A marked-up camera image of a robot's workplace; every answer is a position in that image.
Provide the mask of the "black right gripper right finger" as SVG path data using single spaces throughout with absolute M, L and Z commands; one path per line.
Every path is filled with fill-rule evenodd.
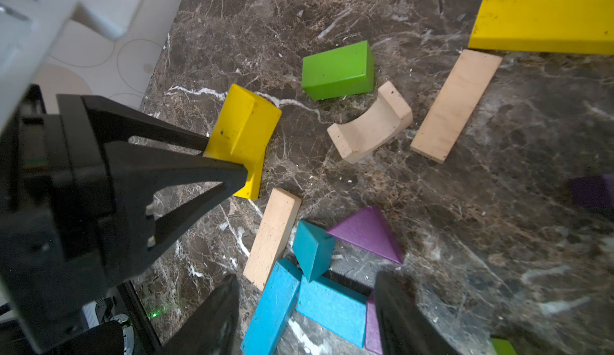
M 377 273 L 374 297 L 384 354 L 458 353 L 390 273 Z

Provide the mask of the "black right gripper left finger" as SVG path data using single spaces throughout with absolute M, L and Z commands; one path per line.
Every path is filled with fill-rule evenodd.
M 231 354 L 240 317 L 239 295 L 237 276 L 225 276 L 160 353 Z

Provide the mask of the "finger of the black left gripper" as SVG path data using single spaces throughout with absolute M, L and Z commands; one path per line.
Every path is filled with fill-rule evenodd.
M 59 94 L 63 118 L 84 118 L 99 144 L 148 138 L 174 146 L 204 151 L 208 137 L 184 130 L 99 95 Z

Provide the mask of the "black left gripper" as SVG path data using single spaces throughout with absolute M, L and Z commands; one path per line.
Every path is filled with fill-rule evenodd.
M 143 273 L 246 179 L 237 163 L 99 144 L 84 118 L 48 114 L 32 86 L 1 137 L 1 286 L 33 350 L 78 336 L 84 305 Z M 215 186 L 147 215 L 158 191 L 200 182 Z

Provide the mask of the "yellow block short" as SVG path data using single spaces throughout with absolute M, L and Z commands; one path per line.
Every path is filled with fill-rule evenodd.
M 262 96 L 236 84 L 230 87 L 204 156 L 247 169 L 246 184 L 236 197 L 258 198 L 266 148 L 280 118 L 281 110 Z

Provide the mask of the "long yellow block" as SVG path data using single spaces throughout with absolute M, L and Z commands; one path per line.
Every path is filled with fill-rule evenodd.
M 613 54 L 613 0 L 482 0 L 470 49 Z

